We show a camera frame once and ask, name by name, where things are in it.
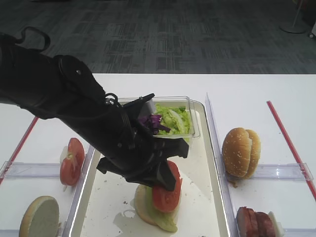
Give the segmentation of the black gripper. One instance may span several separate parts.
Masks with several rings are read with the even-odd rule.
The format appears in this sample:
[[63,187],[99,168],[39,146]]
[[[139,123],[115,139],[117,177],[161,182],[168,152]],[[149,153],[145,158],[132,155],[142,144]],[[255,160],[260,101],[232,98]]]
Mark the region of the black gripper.
[[176,179],[167,163],[174,156],[186,158],[189,145],[182,139],[154,137],[139,122],[129,126],[107,122],[100,126],[98,149],[103,154],[97,170],[121,175],[127,182],[174,191]]

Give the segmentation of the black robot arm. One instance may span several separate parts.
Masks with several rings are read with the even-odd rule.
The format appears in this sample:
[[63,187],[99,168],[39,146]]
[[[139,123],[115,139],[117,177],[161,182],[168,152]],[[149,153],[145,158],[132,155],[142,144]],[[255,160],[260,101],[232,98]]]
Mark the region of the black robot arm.
[[21,43],[22,39],[6,34],[0,37],[2,103],[19,106],[40,119],[60,119],[102,154],[100,172],[174,190],[176,177],[167,159],[186,158],[189,146],[182,138],[155,137],[140,123],[139,114],[153,94],[121,105],[79,59],[51,58]]

